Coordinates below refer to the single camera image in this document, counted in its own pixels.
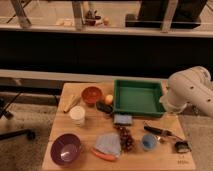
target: black knife handle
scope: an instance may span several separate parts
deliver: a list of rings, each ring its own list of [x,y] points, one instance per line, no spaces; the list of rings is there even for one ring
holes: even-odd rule
[[[172,136],[172,132],[168,131],[168,130],[163,130],[163,129],[155,128],[155,127],[151,127],[151,126],[144,126],[144,129],[155,135]]]

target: table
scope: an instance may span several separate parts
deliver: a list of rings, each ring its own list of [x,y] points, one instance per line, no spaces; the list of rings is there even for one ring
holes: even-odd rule
[[[90,149],[94,145],[98,135],[115,132],[111,118],[106,118],[105,114],[96,110],[94,107],[88,107],[81,101],[80,105],[86,109],[86,123],[84,127],[74,125],[68,114],[63,113],[63,108],[70,94],[80,95],[84,88],[88,86],[99,87],[103,94],[113,93],[113,83],[66,83],[64,85],[59,107],[53,122],[52,131],[49,137],[46,153],[43,160],[43,171],[55,170],[103,170],[103,171],[191,171],[195,170],[195,164],[192,154],[177,154],[172,149],[170,143],[160,144],[149,152],[140,147],[140,139],[146,133],[143,129],[145,120],[152,126],[169,129],[177,136],[184,137],[183,130],[175,114],[166,113],[160,119],[134,118],[133,126],[128,127],[135,140],[135,149],[129,153],[122,153],[116,162],[104,161],[94,156]],[[78,135],[83,144],[83,150],[80,157],[68,168],[61,168],[53,163],[50,157],[50,149],[53,141],[64,133],[73,133]]]

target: white container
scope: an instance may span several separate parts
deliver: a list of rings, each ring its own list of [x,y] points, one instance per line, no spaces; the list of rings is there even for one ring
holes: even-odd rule
[[[73,107],[69,115],[74,124],[78,126],[83,126],[85,123],[85,109],[82,106],[75,106]]]

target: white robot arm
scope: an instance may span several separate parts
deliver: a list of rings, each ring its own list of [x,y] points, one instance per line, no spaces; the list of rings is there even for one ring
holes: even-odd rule
[[[213,91],[209,88],[211,75],[204,67],[193,67],[169,77],[168,93],[160,102],[168,112],[182,112],[187,102],[213,117]]]

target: blue cup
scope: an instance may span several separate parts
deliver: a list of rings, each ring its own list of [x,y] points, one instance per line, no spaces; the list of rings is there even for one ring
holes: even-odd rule
[[[145,134],[141,139],[141,145],[144,150],[150,151],[156,147],[157,141],[153,134]]]

